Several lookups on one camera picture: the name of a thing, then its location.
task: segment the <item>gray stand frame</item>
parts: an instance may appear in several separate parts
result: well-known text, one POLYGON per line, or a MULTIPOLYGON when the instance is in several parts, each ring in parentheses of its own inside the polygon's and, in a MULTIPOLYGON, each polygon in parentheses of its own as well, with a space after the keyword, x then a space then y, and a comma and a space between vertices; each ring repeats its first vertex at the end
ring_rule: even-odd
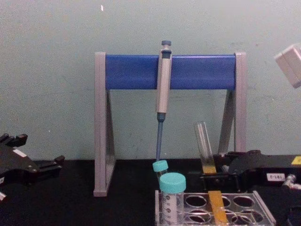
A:
MULTIPOLYGON (((228 151, 234 121, 234 151, 246 151, 246 54, 236 55, 236 89, 227 90, 218 153, 228 151)), ((107 196, 115 167, 110 91, 105 88, 105 52, 95 53, 95 197, 107 196)))

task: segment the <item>teal cap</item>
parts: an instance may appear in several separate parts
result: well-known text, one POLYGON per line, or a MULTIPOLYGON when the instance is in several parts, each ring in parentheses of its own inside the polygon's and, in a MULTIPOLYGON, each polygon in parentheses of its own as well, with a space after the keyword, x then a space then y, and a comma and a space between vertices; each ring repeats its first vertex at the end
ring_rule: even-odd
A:
POLYGON ((152 167, 155 172, 161 172, 161 171, 168 169, 168 164, 167 164, 166 160, 159 160, 159 161, 154 162, 152 164, 152 167))
POLYGON ((181 173, 166 173, 160 176, 160 190, 176 194, 185 191, 186 178, 181 173))

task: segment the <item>white label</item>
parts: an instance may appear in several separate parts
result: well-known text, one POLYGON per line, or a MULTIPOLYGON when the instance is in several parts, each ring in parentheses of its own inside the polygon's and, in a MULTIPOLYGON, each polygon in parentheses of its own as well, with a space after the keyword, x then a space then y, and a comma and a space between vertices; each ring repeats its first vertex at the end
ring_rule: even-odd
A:
POLYGON ((167 223, 177 223, 177 197, 176 195, 165 195, 163 197, 163 215, 167 223))
POLYGON ((285 181, 284 173, 267 173, 268 181, 285 181))
POLYGON ((18 149, 15 149, 15 150, 14 150, 14 153, 16 153, 16 154, 20 155, 22 158, 24 158, 24 157, 26 157, 26 156, 27 156, 26 154, 24 154, 23 152, 21 152, 21 151, 20 151, 20 150, 18 150, 18 149))

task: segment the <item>wall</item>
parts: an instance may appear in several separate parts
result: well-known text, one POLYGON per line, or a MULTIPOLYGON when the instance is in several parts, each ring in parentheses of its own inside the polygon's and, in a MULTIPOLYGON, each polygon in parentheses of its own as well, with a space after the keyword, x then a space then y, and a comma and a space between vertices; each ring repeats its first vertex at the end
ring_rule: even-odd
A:
MULTIPOLYGON (((34 159, 92 159, 94 52, 157 54, 168 39, 174 54, 247 52, 247 149, 300 153, 301 91, 273 59, 300 42, 300 7, 297 0, 2 0, 0 132, 27 133, 20 149, 34 159)), ((171 92, 164 157, 198 157, 200 120, 216 151, 224 94, 171 92)), ((118 158, 154 158, 154 105, 154 91, 112 92, 118 158)))

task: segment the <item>pipette stand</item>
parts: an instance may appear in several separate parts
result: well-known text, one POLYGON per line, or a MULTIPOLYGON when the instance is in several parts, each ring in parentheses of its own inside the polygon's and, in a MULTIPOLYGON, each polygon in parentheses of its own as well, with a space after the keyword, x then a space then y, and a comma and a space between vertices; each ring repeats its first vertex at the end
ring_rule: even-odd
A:
MULTIPOLYGON (((170 89, 226 89, 218 153, 246 151, 246 54, 173 56, 170 89)), ((115 166, 111 89, 156 89, 158 55, 95 53, 95 189, 107 196, 115 166)))

